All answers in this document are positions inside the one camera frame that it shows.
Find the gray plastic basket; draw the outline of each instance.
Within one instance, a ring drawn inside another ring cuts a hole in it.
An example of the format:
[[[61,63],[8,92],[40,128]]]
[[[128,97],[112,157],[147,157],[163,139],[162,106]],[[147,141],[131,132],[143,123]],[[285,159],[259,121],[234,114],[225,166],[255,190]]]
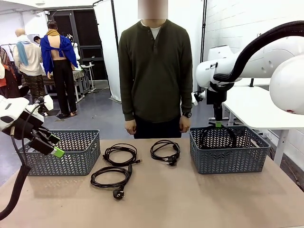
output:
[[[237,138],[236,148],[201,150],[201,138],[206,128],[190,129],[190,153],[200,174],[261,172],[270,145],[246,126],[229,126]],[[227,141],[227,131],[208,130],[204,142],[210,148],[220,148]]]
[[[65,151],[61,158],[45,156],[26,144],[29,176],[86,176],[100,155],[99,130],[52,130],[60,139],[56,145]]]

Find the man's right hand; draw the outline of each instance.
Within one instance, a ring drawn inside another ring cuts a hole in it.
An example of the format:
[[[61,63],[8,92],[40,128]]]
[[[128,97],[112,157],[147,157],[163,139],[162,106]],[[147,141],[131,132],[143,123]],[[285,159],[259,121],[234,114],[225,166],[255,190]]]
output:
[[[136,121],[135,120],[126,121],[124,124],[124,127],[129,134],[134,135],[136,133]]]

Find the hand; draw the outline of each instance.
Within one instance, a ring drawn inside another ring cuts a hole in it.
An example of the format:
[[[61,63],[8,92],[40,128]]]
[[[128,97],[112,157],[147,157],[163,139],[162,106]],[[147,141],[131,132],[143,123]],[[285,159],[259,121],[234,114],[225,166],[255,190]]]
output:
[[[180,132],[186,133],[191,125],[191,120],[185,116],[181,116],[180,118]]]
[[[136,133],[136,121],[135,120],[126,121],[124,124],[124,127],[130,135],[134,135]]]

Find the man's left hand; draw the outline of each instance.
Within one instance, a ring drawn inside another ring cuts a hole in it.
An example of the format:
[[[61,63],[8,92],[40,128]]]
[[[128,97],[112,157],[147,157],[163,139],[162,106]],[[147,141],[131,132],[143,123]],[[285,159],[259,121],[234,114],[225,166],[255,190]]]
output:
[[[180,118],[180,132],[186,133],[191,125],[191,120],[185,116],[181,116]]]

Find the black door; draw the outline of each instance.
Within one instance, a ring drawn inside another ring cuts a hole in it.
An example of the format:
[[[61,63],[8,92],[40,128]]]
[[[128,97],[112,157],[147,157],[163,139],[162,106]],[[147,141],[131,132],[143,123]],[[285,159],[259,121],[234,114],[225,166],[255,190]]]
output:
[[[93,9],[51,11],[50,19],[58,24],[58,32],[73,35],[78,44],[80,64],[94,64],[95,80],[106,80],[105,62]]]

